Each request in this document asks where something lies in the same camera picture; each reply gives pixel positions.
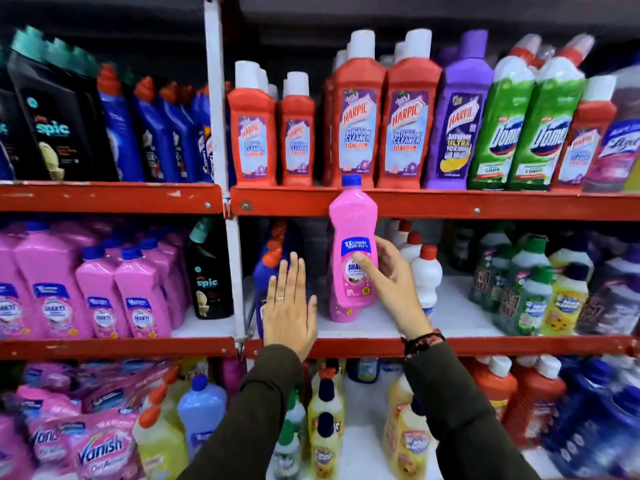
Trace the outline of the row of blue red-capped bottles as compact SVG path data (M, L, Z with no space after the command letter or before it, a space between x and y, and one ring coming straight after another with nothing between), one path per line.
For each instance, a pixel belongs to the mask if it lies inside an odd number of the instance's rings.
M213 183L176 82L157 90L153 78L144 77L126 92L114 65L104 63L95 84L117 181Z

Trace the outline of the purple cleaner bottle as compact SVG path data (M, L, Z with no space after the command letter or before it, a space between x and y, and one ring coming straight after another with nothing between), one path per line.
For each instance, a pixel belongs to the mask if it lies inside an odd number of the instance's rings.
M485 60L489 31L466 31L438 84L433 129L422 188L464 191L493 82Z

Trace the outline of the person's left hand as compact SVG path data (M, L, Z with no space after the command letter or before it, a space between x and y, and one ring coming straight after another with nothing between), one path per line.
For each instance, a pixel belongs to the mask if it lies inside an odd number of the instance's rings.
M316 340L307 339L307 296L306 264L299 257L298 292L300 304L297 310L289 307L289 261L282 260L277 275L278 304L272 317L266 317L266 305L263 313L263 345L279 345L295 352L300 363L306 361Z

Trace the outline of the pile of pink detergent pouches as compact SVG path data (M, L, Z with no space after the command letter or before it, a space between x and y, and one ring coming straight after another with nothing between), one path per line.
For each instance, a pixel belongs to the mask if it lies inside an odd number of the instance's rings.
M79 388L71 391L64 365L62 392L27 383L10 396L9 405L20 415L41 465L74 472L78 480L148 480L151 460L170 468L186 465L184 447L166 462L150 454L159 441L147 439L157 429L172 429L161 418L161 404L164 379L176 370L169 360L147 363L135 374L125 363L115 363L78 371Z

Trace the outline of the yellow bottle with dark cap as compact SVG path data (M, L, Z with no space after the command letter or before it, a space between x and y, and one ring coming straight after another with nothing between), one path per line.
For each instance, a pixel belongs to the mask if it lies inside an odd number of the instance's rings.
M543 318L540 334L565 337L575 334L575 327L589 297L587 264L571 262L552 285L552 298Z

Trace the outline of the black bottle with teal cap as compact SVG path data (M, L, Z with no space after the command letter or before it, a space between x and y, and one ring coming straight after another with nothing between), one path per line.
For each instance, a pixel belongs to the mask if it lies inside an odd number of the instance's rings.
M232 316L227 232L222 215L205 215L198 220L189 234L184 255L197 317L218 320Z

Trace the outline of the row of black teal-capped bottles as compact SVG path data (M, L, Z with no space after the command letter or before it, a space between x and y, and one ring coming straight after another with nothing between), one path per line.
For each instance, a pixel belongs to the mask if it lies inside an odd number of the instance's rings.
M53 182L119 181L85 55L32 26L18 29L10 46L8 75Z

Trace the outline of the person's left forearm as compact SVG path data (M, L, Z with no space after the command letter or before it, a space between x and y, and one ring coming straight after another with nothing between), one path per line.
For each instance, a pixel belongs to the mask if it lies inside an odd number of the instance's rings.
M266 480L289 396L302 380L292 349L265 346L222 421L177 480Z

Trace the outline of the group of green-capped white bottles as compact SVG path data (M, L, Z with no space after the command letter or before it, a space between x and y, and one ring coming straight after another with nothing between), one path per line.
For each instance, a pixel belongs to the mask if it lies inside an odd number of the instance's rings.
M479 243L469 299L491 314L494 325L507 335L540 333L554 280L547 243L547 236L529 233L514 244L502 231L487 234Z

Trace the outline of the small green-capped bottle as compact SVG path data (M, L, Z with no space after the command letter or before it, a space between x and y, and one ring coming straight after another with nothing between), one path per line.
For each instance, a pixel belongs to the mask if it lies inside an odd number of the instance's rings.
M299 480L301 470L300 437L289 420L285 420L283 423L271 463L274 480Z
M294 432L298 435L302 447L307 444L307 411L300 402L297 389L294 387L289 395L285 419L288 420Z

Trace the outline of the blue bottle with orange cap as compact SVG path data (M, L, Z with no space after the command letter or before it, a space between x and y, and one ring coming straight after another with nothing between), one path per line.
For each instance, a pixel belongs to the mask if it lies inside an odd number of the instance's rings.
M272 223L265 246L260 259L253 271L253 284L255 289L255 314L258 336L263 338L263 313L268 298L269 280L277 276L282 260L288 260L286 250L287 222L283 217L278 217Z

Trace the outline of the green bottle with red cap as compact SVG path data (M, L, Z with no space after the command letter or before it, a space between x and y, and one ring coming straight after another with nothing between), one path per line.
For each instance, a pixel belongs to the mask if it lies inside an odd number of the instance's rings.
M580 65L595 37L578 34L537 72L513 162L509 191L546 191L586 87Z
M540 35L526 34L494 68L468 172L469 190L498 191L506 186L535 85L532 62L540 45Z

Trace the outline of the yellow floor cleaner bottle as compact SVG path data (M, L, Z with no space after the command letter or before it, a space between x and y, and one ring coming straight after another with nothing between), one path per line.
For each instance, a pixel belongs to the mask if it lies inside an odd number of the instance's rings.
M426 414L416 394L397 416L390 469L396 480L425 480L431 442Z
M387 417L382 437L382 447L387 460L392 459L397 449L397 425L399 416L404 409L411 405L412 400L412 388L406 375L402 373L389 389Z

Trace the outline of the group of dark purple bottles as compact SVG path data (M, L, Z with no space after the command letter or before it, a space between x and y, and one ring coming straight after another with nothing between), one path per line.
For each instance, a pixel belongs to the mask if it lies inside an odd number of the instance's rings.
M640 244L601 263L577 320L580 335L633 335L640 323Z

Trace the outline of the group of pink blue-capped bottles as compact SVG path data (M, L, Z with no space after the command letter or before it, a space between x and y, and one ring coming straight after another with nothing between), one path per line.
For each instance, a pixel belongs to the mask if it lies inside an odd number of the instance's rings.
M0 219L0 338L164 339L190 308L186 232Z

